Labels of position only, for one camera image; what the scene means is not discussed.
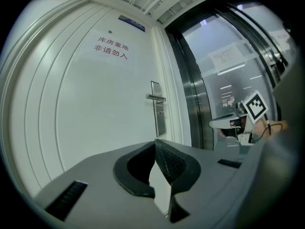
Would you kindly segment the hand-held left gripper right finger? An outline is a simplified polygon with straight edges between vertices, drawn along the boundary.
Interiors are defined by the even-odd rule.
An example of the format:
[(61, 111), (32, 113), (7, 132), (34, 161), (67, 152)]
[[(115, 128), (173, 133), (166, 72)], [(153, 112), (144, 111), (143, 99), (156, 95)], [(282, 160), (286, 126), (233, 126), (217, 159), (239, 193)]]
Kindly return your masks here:
[(155, 140), (156, 157), (171, 185), (172, 229), (236, 229), (253, 180), (253, 155), (245, 157)]

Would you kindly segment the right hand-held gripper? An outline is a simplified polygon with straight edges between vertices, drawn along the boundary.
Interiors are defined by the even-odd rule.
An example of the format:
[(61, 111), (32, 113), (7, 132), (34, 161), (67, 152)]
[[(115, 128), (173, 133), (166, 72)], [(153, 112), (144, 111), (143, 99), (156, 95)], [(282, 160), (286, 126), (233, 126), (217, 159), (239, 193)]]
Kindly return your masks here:
[(233, 127), (231, 122), (239, 118), (241, 124), (237, 128), (240, 128), (241, 132), (237, 133), (237, 139), (242, 146), (252, 146), (255, 143), (253, 139), (255, 124), (264, 117), (267, 129), (269, 129), (267, 117), (269, 107), (257, 90), (250, 93), (241, 102), (238, 102), (235, 107), (236, 113), (229, 113), (212, 119), (209, 121), (209, 126), (215, 129), (231, 129)]

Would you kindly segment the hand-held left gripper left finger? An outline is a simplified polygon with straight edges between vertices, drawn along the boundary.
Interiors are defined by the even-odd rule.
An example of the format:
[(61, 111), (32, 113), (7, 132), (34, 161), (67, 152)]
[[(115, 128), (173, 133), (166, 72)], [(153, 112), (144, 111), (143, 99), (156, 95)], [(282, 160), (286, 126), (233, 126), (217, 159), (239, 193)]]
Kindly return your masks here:
[(149, 185), (154, 156), (154, 142), (90, 156), (34, 200), (64, 229), (168, 229)]

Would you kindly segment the person's right forearm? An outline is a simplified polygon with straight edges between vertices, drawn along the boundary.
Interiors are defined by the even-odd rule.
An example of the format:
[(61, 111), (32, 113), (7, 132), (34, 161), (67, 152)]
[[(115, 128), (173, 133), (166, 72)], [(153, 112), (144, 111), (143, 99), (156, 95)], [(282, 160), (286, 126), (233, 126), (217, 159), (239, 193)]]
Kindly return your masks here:
[(288, 129), (288, 123), (286, 120), (283, 121), (266, 121), (261, 119), (256, 122), (253, 128), (253, 135), (257, 136), (258, 139), (268, 139), (271, 136), (285, 131)]

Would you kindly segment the black framed glass door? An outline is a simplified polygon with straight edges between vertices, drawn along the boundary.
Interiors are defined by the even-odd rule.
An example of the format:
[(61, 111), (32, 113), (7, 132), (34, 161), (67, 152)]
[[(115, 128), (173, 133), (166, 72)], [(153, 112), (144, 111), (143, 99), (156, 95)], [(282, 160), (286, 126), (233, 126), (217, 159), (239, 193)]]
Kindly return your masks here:
[[(265, 99), (268, 118), (282, 120), (273, 90), (295, 54), (284, 20), (255, 0), (210, 0), (178, 16), (165, 31), (183, 83), (192, 146), (246, 154), (247, 146), (222, 137), (209, 121), (233, 112), (254, 90)], [(218, 73), (208, 54), (229, 44), (237, 46), (245, 63)]]

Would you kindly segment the silver door lock plate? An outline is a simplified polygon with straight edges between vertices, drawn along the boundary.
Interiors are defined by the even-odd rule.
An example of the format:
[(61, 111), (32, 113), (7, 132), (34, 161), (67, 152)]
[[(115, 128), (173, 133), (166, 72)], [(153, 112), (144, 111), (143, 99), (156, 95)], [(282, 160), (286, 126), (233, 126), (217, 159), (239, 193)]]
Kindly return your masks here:
[[(162, 96), (162, 88), (159, 83), (151, 81), (152, 87), (152, 94), (156, 96)], [(164, 114), (157, 114), (158, 111), (165, 111), (164, 110), (164, 102), (157, 102), (153, 101), (154, 107), (154, 117), (155, 117), (155, 124), (156, 124), (156, 135), (160, 137), (166, 133), (166, 125), (165, 125), (165, 113)]]

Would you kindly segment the paper sign with red text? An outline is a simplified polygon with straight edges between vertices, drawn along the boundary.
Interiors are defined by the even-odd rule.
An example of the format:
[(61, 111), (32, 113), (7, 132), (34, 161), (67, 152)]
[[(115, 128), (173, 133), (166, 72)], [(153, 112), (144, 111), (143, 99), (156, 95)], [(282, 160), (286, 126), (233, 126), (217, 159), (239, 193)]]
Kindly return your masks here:
[(117, 64), (133, 64), (136, 62), (135, 47), (111, 35), (94, 33), (88, 38), (85, 49), (92, 57)]

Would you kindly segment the blue door sign plate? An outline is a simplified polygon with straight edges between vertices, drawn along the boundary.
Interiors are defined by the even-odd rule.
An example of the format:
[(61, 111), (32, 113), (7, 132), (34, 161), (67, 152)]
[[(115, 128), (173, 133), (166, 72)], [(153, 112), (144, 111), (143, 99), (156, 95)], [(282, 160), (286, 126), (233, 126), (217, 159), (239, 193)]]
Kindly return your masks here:
[(127, 24), (129, 24), (129, 25), (132, 25), (133, 27), (135, 27), (135, 28), (137, 28), (137, 29), (139, 29), (139, 30), (141, 30), (143, 32), (145, 32), (145, 27), (143, 25), (137, 23), (136, 21), (134, 21), (134, 20), (132, 20), (130, 18), (127, 18), (127, 17), (125, 17), (123, 15), (120, 15), (118, 19), (123, 21), (123, 22), (125, 22), (125, 23), (127, 23)]

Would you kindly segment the person's right hand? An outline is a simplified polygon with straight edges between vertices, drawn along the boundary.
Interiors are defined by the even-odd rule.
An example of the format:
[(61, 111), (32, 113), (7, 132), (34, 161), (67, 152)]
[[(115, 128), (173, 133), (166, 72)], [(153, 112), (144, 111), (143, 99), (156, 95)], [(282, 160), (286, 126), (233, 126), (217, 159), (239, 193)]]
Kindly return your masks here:
[(229, 128), (229, 129), (221, 129), (221, 132), (223, 133), (224, 136), (226, 137), (234, 137), (237, 138), (239, 135), (240, 128)]

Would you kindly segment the white printed paper sheet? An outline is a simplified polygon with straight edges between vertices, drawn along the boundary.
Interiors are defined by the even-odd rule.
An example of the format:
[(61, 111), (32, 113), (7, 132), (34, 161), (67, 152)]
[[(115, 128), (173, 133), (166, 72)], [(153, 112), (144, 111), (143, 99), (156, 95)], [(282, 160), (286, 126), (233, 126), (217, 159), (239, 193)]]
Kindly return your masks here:
[(229, 44), (208, 54), (218, 73), (245, 63), (245, 58), (235, 44)]

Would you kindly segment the person's gray shirt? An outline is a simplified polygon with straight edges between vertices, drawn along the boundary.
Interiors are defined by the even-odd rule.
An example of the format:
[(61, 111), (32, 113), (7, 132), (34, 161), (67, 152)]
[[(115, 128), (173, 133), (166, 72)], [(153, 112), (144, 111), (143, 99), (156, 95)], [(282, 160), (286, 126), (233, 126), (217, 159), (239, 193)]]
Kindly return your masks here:
[(288, 129), (250, 152), (254, 176), (236, 229), (293, 229), (302, 221), (305, 201), (305, 69), (294, 66), (274, 91)]

